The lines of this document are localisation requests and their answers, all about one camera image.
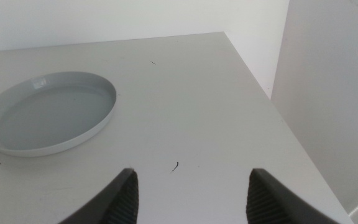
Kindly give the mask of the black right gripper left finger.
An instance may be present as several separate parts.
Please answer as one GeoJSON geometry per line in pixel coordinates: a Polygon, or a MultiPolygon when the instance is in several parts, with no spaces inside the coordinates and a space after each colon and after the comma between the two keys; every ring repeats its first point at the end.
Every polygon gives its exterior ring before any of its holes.
{"type": "Polygon", "coordinates": [[[139,183],[134,169],[123,169],[100,193],[62,223],[137,223],[139,183]]]}

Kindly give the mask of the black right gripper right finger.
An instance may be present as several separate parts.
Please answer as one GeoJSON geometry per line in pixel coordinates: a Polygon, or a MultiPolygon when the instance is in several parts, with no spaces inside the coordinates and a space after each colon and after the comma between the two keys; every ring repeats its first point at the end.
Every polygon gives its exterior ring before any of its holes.
{"type": "Polygon", "coordinates": [[[335,224],[265,169],[249,176],[246,217],[250,224],[335,224]]]}

